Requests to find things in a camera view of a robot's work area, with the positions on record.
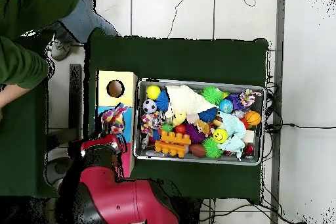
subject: orange basketball toy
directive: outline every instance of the orange basketball toy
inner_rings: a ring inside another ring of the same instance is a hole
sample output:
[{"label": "orange basketball toy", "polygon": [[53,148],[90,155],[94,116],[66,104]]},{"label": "orange basketball toy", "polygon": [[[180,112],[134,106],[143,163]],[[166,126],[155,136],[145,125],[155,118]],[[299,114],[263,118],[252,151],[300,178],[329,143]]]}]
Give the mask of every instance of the orange basketball toy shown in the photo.
[{"label": "orange basketball toy", "polygon": [[261,116],[258,112],[250,111],[245,115],[245,120],[249,125],[259,125]]}]

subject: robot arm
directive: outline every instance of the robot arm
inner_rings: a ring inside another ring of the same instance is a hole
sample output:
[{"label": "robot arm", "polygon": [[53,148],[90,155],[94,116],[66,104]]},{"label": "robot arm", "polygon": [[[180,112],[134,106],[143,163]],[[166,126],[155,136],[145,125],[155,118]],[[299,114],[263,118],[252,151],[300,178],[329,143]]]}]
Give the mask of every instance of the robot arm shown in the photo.
[{"label": "robot arm", "polygon": [[102,139],[81,144],[84,157],[72,199],[72,223],[179,224],[169,197],[157,183],[117,180],[121,143],[115,135],[104,139],[105,144]]}]

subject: wall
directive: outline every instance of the wall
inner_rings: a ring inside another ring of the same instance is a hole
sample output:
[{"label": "wall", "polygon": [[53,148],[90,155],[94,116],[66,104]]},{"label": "wall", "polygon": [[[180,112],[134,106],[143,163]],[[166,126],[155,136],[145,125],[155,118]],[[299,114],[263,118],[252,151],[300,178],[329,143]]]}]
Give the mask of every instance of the wall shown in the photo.
[{"label": "wall", "polygon": [[[336,125],[336,20],[332,0],[286,0],[283,49],[285,123]],[[290,220],[336,224],[336,130],[283,127],[280,203]]]}]

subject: toy bin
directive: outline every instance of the toy bin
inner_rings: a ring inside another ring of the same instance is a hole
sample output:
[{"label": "toy bin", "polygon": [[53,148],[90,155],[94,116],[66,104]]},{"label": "toy bin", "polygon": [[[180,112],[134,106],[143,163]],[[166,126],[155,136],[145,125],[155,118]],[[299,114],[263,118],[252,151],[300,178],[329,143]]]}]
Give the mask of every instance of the toy bin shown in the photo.
[{"label": "toy bin", "polygon": [[[209,86],[218,87],[221,91],[226,91],[231,94],[243,93],[246,89],[252,89],[258,92],[255,97],[255,102],[249,108],[261,115],[261,123],[255,127],[254,134],[254,155],[244,157],[239,161],[235,155],[227,156],[225,153],[219,158],[198,158],[191,154],[191,152],[184,155],[184,158],[176,156],[164,155],[162,152],[155,152],[154,149],[142,149],[141,147],[141,116],[143,115],[142,103],[146,100],[146,89],[150,85],[157,85],[164,89],[166,85],[187,85],[197,93]],[[133,137],[133,152],[138,159],[151,160],[168,160],[172,162],[199,162],[210,164],[232,164],[239,166],[256,166],[263,158],[263,144],[264,144],[264,118],[266,109],[266,90],[263,87],[247,86],[247,85],[230,85],[223,83],[204,83],[191,81],[177,81],[177,80],[163,80],[163,79],[140,79],[136,85],[135,93],[135,124]]]}]

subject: human arm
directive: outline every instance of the human arm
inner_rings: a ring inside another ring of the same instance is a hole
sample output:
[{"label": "human arm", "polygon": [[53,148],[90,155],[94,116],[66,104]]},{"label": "human arm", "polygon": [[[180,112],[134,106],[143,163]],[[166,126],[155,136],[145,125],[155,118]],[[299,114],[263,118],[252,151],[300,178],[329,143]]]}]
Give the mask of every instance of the human arm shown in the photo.
[{"label": "human arm", "polygon": [[48,74],[48,64],[37,53],[0,37],[0,108],[39,85]]}]

